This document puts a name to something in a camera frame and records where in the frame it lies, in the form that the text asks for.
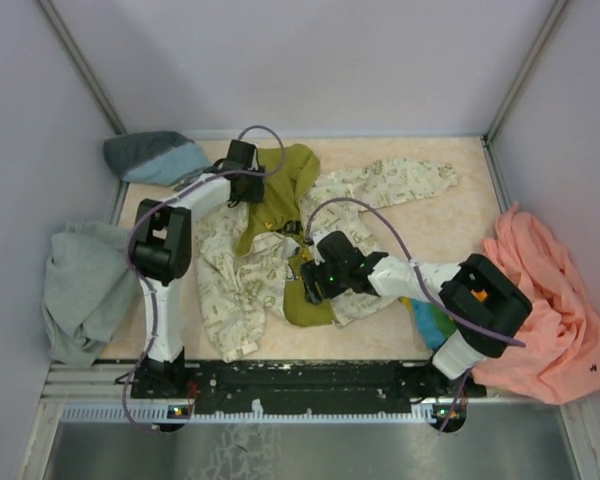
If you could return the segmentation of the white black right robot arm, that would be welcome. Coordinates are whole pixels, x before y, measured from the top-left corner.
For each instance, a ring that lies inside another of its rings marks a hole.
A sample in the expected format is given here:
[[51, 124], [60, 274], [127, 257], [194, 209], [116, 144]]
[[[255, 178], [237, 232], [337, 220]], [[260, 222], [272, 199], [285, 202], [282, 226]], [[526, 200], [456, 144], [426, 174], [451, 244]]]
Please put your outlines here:
[[419, 263], [387, 252], [364, 254], [342, 231], [319, 233], [310, 241], [312, 258], [301, 265], [306, 299], [315, 305], [348, 291], [375, 297], [406, 297], [439, 308], [455, 331], [436, 348], [427, 370], [428, 387], [450, 395], [462, 375], [511, 346], [532, 312], [531, 301], [486, 256], [460, 263]]

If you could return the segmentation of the cream green printed jacket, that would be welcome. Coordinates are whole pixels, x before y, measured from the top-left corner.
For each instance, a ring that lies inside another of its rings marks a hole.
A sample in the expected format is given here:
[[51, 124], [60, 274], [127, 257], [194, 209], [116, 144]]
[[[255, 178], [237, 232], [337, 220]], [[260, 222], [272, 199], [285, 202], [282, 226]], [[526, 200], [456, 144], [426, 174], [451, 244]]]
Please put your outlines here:
[[259, 162], [275, 175], [265, 180], [259, 204], [222, 205], [196, 223], [195, 251], [203, 326], [226, 362], [259, 348], [266, 313], [298, 327], [344, 327], [391, 303], [391, 297], [347, 292], [332, 301], [306, 301], [300, 277], [310, 252], [304, 228], [343, 231], [364, 253], [380, 248], [362, 221], [375, 209], [422, 200], [457, 185], [448, 164], [404, 157], [324, 173], [302, 144], [262, 149]]

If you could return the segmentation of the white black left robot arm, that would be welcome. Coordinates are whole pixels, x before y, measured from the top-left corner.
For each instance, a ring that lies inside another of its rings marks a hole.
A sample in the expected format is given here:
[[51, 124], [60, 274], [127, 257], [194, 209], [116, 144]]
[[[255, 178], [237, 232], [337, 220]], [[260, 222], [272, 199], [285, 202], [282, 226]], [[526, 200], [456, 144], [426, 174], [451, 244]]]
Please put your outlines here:
[[265, 176], [257, 146], [234, 139], [226, 157], [191, 185], [138, 206], [126, 255], [144, 296], [146, 342], [141, 358], [161, 364], [152, 383], [166, 396], [181, 394], [188, 384], [187, 371], [174, 362], [184, 351], [179, 295], [192, 260], [193, 223], [222, 204], [262, 202]]

